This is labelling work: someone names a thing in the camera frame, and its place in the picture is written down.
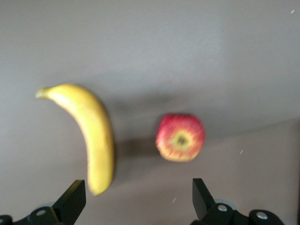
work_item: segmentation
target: banana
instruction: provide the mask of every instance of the banana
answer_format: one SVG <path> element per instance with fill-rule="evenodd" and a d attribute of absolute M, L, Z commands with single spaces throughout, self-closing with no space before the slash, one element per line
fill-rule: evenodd
<path fill-rule="evenodd" d="M 102 194 L 113 180 L 114 146 L 109 118 L 100 101 L 87 89 L 69 83 L 42 88 L 36 98 L 54 101 L 76 120 L 86 144 L 90 192 Z"/>

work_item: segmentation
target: gray surface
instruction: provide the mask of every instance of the gray surface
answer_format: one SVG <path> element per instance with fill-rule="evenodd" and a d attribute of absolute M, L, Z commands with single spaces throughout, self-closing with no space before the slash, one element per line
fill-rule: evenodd
<path fill-rule="evenodd" d="M 195 176 L 245 213 L 268 208 L 295 224 L 299 12 L 299 1 L 275 0 L 2 0 L 0 213 L 21 218 L 85 179 L 77 124 L 34 98 L 72 82 L 104 102 L 120 155 L 112 187 L 88 196 L 78 224 L 188 224 Z M 155 150 L 168 112 L 194 113 L 206 127 L 202 156 L 190 164 Z"/>

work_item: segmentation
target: apple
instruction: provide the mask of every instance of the apple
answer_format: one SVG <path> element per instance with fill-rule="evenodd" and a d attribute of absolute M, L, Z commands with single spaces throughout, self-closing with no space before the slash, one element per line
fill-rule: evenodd
<path fill-rule="evenodd" d="M 191 114 L 166 114 L 156 135 L 160 155 L 174 162 L 193 160 L 201 151 L 205 140 L 204 125 Z"/>

